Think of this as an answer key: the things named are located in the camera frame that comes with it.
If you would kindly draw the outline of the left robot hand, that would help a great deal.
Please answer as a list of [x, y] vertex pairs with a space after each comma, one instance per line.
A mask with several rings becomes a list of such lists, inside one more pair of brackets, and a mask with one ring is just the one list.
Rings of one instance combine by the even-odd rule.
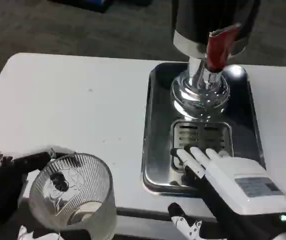
[[0, 225], [6, 223], [18, 209], [30, 172], [42, 170], [52, 159], [73, 153], [73, 150], [57, 146], [17, 158], [0, 152]]

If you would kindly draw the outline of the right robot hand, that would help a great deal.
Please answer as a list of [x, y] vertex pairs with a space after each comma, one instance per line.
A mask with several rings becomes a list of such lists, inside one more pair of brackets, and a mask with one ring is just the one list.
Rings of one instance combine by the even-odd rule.
[[216, 218], [188, 216], [171, 203], [168, 213], [176, 229], [189, 240], [286, 240], [286, 192], [255, 160], [226, 151], [198, 147], [173, 148], [185, 176]]

